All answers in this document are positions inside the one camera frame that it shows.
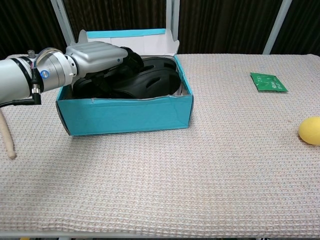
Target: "beige textured tablecloth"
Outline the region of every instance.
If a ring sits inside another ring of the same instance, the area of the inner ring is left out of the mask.
[[[3,109],[0,231],[175,237],[320,237],[320,147],[298,137],[320,115],[314,55],[179,55],[194,92],[190,128],[71,137],[55,108]],[[288,93],[258,92],[250,72]]]

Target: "lemon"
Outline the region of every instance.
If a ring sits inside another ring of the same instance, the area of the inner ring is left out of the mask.
[[[320,116],[304,120],[300,124],[299,135],[308,144],[320,145]]]

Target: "white metal frame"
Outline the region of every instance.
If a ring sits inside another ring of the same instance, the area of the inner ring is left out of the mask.
[[[268,41],[265,44],[265,47],[264,47],[262,54],[270,54],[270,52],[275,44],[275,41],[277,39],[277,36],[279,34],[279,31],[281,29],[281,26],[284,23],[284,20],[286,18],[287,12],[290,8],[291,2],[292,2],[292,0],[282,0],[282,4],[280,6],[278,15],[276,16],[271,33],[269,35]]]
[[[71,29],[69,18],[63,0],[51,0],[53,10],[59,22],[66,44],[69,46],[75,42],[75,37]]]
[[[69,46],[75,42],[75,37],[72,32],[72,28],[69,22],[69,18],[66,12],[66,8],[63,0],[51,0],[56,18],[59,22],[64,40]],[[178,40],[178,28],[179,28],[179,11],[180,0],[166,0],[166,25],[167,29],[172,32],[173,40]]]
[[[277,39],[278,33],[281,29],[281,26],[284,22],[284,19],[287,15],[291,2],[292,0],[282,0],[281,7],[275,19],[268,41],[265,44],[263,54],[270,54]],[[66,44],[70,45],[71,43],[74,43],[75,37],[72,32],[63,0],[51,0],[51,4],[53,6]],[[179,12],[180,0],[166,0],[166,28],[171,30],[174,41],[178,39]]]

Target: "open box lid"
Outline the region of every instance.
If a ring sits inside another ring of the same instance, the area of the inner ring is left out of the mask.
[[[141,56],[174,56],[179,40],[174,41],[169,29],[139,29],[116,31],[85,31],[79,34],[79,43],[101,41],[118,47],[128,47]]]

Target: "silver robot hand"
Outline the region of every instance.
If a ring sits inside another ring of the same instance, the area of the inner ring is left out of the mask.
[[[38,89],[42,93],[69,85],[87,73],[115,67],[127,56],[123,48],[92,41],[68,46],[65,54],[46,48],[37,56],[29,51],[28,56],[0,60],[0,104],[28,98],[37,91],[32,68],[37,70]]]

